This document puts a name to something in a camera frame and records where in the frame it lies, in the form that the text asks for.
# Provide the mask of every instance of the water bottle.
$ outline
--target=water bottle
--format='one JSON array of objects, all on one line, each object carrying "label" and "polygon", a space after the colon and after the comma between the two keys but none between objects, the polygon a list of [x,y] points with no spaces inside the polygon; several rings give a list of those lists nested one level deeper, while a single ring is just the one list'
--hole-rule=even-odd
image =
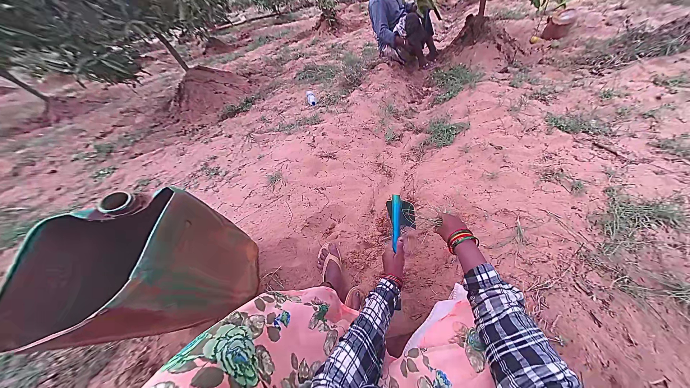
[{"label": "water bottle", "polygon": [[314,96],[314,92],[311,90],[307,90],[306,92],[306,102],[307,104],[311,106],[316,106],[316,96]]}]

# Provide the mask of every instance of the plaid sleeve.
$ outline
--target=plaid sleeve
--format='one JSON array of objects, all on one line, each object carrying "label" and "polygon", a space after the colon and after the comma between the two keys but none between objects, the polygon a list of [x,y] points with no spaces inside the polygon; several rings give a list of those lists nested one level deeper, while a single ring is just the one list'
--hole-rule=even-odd
[{"label": "plaid sleeve", "polygon": [[465,289],[497,387],[581,387],[527,316],[522,292],[485,263],[465,274]]},{"label": "plaid sleeve", "polygon": [[317,370],[312,388],[376,384],[381,377],[384,339],[394,310],[400,310],[400,290],[390,280],[381,279],[364,300],[362,312]]}]

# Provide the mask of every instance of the person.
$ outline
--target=person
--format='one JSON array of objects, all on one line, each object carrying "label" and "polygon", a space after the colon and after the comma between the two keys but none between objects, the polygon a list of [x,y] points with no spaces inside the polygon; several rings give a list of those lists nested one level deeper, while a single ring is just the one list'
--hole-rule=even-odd
[{"label": "person", "polygon": [[144,388],[581,387],[467,225],[439,217],[436,233],[457,256],[465,285],[436,303],[399,358],[387,354],[385,336],[402,302],[403,239],[395,253],[385,250],[384,273],[365,298],[347,289],[342,257],[326,244],[318,287],[257,296],[184,347]]},{"label": "person", "polygon": [[424,16],[417,14],[416,4],[405,4],[401,0],[369,0],[368,9],[381,58],[404,65],[413,55],[419,61],[420,68],[431,67],[422,51],[426,45],[429,47],[429,59],[433,61],[437,56],[428,9],[425,10],[424,20],[420,19]]}]

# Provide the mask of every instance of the hand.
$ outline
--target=hand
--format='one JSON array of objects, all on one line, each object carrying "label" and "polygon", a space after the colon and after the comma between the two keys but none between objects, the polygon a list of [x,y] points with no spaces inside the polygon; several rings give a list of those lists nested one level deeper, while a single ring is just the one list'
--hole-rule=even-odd
[{"label": "hand", "polygon": [[405,38],[403,37],[399,37],[396,35],[393,41],[395,42],[395,48],[407,47],[407,40],[405,40]]},{"label": "hand", "polygon": [[451,234],[458,229],[468,229],[460,218],[448,213],[438,213],[438,217],[443,220],[441,226],[437,227],[434,232],[438,233],[441,238],[448,243]]},{"label": "hand", "polygon": [[384,272],[390,273],[391,275],[397,276],[402,279],[402,271],[405,267],[405,244],[403,243],[403,237],[397,241],[395,250],[393,252],[393,247],[389,244],[386,245],[386,250],[384,251]]}]

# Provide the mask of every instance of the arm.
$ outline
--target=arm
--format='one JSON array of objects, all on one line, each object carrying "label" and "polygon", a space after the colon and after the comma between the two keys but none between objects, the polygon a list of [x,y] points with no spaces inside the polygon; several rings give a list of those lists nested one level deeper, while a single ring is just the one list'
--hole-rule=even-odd
[{"label": "arm", "polygon": [[[441,217],[437,233],[446,241],[452,232],[467,228],[452,215]],[[501,280],[474,241],[460,243],[455,254],[497,387],[580,387],[575,373],[525,312],[522,292]]]},{"label": "arm", "polygon": [[[384,272],[402,276],[405,251],[402,241],[397,253],[388,246],[384,252]],[[381,378],[386,353],[385,337],[393,312],[400,310],[400,284],[382,278],[364,300],[359,316],[333,348],[312,379],[312,388],[347,388],[375,385]]]},{"label": "arm", "polygon": [[369,3],[369,18],[371,19],[371,28],[374,29],[376,40],[379,43],[385,43],[390,47],[395,47],[395,34],[388,27],[388,19],[386,18],[386,10],[381,1],[372,1]]}]

